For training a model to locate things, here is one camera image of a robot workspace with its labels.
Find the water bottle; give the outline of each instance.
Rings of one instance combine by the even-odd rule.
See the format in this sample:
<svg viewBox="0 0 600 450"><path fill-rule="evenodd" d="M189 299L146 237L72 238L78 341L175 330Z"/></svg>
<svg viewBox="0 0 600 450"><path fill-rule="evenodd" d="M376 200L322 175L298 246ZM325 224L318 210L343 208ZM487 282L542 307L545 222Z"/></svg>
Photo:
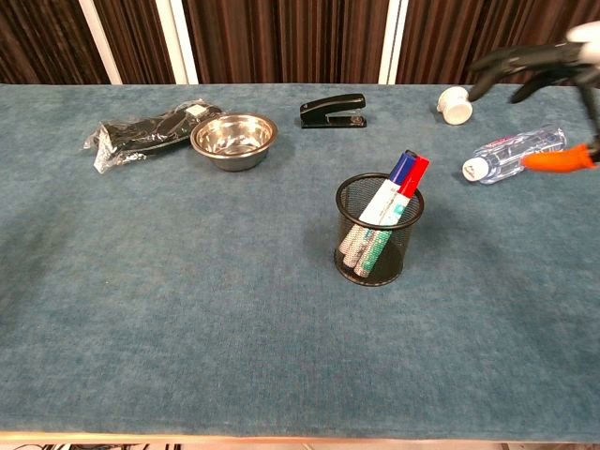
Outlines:
<svg viewBox="0 0 600 450"><path fill-rule="evenodd" d="M545 125L479 147L463 164L462 174L469 181L491 185L523 171L521 158L532 153L560 152L565 147L564 132L559 127Z"/></svg>

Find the stapler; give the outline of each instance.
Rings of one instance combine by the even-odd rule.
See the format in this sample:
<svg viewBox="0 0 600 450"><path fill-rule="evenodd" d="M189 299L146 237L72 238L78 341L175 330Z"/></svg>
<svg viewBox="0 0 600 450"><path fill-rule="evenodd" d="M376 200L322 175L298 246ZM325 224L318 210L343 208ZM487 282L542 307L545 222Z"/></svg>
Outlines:
<svg viewBox="0 0 600 450"><path fill-rule="evenodd" d="M365 96L345 94L310 101L300 107L302 128L364 128L367 119L362 115L329 115L365 108Z"/></svg>

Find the black pen holder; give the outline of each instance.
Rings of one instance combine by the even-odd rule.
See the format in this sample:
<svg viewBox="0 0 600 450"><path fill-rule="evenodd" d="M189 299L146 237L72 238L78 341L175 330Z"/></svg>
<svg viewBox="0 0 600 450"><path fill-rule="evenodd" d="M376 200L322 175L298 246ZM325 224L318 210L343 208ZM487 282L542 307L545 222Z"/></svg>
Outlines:
<svg viewBox="0 0 600 450"><path fill-rule="evenodd" d="M344 181L336 193L339 210L336 267L345 278L363 286L382 286L400 275L411 230L425 207L423 195L417 189L396 225L373 225L361 220L361 214L388 176L356 175Z"/></svg>

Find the stainless steel bowl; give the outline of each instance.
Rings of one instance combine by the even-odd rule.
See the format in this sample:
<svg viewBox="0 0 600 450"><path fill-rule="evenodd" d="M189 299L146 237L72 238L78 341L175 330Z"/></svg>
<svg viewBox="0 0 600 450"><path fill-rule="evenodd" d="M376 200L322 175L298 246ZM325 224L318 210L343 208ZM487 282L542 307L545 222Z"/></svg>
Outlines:
<svg viewBox="0 0 600 450"><path fill-rule="evenodd" d="M191 144L224 171L245 171L266 157L277 126L254 114L223 114L196 126Z"/></svg>

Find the red marker cap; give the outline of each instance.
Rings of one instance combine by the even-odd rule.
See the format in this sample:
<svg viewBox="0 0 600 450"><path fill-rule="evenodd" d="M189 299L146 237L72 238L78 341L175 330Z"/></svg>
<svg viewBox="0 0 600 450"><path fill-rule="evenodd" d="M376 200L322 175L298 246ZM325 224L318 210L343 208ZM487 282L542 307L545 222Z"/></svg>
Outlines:
<svg viewBox="0 0 600 450"><path fill-rule="evenodd" d="M409 173L409 176L406 177L406 180L402 184L402 187L398 191L407 199L410 199L414 192L416 191L417 186L421 182L421 178L425 174L429 165L429 160L424 157L416 157L416 161L412 166L412 170Z"/></svg>

